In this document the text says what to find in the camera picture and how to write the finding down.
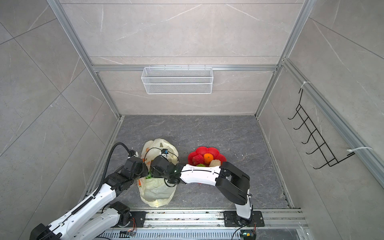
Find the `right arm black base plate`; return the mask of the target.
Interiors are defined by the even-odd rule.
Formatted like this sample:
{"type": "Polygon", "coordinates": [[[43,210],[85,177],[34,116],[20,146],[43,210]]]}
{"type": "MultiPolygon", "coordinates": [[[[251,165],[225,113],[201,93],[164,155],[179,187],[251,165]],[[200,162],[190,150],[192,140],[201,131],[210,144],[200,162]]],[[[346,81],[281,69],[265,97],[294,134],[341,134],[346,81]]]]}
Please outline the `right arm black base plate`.
{"type": "Polygon", "coordinates": [[[244,219],[237,215],[236,211],[224,211],[225,227],[264,227],[264,217],[262,212],[253,211],[250,219],[244,219]]]}

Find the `cream plastic bag orange print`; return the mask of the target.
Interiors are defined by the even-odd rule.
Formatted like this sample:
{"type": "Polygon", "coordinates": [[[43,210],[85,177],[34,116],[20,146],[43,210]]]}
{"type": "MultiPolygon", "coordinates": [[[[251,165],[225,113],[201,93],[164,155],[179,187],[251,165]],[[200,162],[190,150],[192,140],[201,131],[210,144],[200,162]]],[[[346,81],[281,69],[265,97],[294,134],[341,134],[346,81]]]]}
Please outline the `cream plastic bag orange print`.
{"type": "MultiPolygon", "coordinates": [[[[168,162],[173,165],[179,163],[179,153],[176,147],[164,139],[155,139],[144,144],[141,154],[141,158],[148,169],[155,157],[161,155],[162,149],[168,149],[169,151],[166,157],[168,162]]],[[[141,200],[153,208],[168,205],[176,191],[175,185],[166,184],[164,178],[154,178],[153,176],[151,179],[146,179],[146,177],[140,178],[138,180],[138,188],[141,200]]]]}

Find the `red flower-shaped plastic bowl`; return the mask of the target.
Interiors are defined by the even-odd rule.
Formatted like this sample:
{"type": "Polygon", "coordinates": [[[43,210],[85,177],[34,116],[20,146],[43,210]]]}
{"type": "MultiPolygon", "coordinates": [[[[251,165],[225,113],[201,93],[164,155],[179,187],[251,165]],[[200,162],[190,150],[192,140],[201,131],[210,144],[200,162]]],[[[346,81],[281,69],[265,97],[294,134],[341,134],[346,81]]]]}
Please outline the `red flower-shaped plastic bowl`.
{"type": "Polygon", "coordinates": [[[220,160],[222,163],[227,161],[226,157],[224,155],[222,155],[220,153],[220,151],[216,148],[198,147],[194,152],[189,154],[189,156],[188,156],[189,165],[193,166],[192,157],[194,157],[198,154],[203,156],[205,153],[212,154],[214,156],[214,160],[220,160]]]}

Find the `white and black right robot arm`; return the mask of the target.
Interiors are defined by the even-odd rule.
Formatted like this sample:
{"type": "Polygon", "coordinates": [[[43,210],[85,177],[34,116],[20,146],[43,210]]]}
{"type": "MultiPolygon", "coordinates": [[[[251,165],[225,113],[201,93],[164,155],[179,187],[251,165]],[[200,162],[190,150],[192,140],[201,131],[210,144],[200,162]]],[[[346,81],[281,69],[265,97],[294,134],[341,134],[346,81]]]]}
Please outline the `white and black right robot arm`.
{"type": "Polygon", "coordinates": [[[205,184],[215,186],[230,202],[235,204],[237,216],[250,221],[250,177],[229,162],[216,167],[197,167],[189,164],[172,164],[165,157],[157,156],[151,163],[151,176],[163,178],[166,183],[205,184]]]}

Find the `orange fake fruit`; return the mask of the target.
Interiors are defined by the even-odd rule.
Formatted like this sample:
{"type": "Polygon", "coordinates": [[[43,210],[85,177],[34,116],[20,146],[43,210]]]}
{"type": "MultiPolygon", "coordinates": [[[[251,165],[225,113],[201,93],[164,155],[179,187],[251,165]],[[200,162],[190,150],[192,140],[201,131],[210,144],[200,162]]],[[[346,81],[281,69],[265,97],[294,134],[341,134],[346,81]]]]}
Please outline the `orange fake fruit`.
{"type": "Polygon", "coordinates": [[[205,153],[203,157],[206,165],[209,165],[214,160],[214,156],[210,153],[205,153]]]}

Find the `beige fake fruit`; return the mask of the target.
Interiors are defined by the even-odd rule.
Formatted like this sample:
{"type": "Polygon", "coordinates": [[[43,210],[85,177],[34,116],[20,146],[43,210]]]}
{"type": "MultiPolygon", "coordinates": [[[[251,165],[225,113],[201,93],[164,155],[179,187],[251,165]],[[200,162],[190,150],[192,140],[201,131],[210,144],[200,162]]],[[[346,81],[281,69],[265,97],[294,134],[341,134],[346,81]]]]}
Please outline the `beige fake fruit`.
{"type": "Polygon", "coordinates": [[[218,167],[218,166],[221,166],[222,162],[220,160],[212,160],[209,164],[209,167],[213,168],[213,167],[218,167]]]}

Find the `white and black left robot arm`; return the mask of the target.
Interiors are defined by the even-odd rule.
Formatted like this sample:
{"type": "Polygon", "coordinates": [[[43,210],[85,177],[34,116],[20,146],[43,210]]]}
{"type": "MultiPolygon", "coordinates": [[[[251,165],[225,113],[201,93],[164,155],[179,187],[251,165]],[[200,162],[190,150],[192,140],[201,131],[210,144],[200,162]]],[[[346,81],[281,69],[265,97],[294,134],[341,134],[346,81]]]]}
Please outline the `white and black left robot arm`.
{"type": "Polygon", "coordinates": [[[130,208],[121,202],[110,202],[147,174],[148,168],[142,159],[129,157],[124,166],[108,175],[97,190],[68,213],[47,226],[36,226],[30,239],[92,240],[114,226],[135,227],[130,208]]]}

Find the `red fake fruit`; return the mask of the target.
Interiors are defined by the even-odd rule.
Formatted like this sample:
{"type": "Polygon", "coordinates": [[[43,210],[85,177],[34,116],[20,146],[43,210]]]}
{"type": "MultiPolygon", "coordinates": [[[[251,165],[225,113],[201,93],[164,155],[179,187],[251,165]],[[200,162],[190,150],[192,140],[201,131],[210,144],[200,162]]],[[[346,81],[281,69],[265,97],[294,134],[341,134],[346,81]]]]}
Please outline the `red fake fruit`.
{"type": "Polygon", "coordinates": [[[192,157],[192,163],[194,166],[198,166],[198,165],[205,165],[205,159],[204,159],[204,156],[198,154],[194,157],[192,157]]]}

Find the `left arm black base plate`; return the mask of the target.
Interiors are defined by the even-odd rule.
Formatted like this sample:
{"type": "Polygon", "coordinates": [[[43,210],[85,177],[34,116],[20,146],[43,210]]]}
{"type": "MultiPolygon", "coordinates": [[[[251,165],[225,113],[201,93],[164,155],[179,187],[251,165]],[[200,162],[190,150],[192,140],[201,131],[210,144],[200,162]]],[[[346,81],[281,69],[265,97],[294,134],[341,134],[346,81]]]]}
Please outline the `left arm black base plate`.
{"type": "Polygon", "coordinates": [[[147,212],[126,212],[120,216],[118,226],[120,228],[143,228],[147,212]]]}

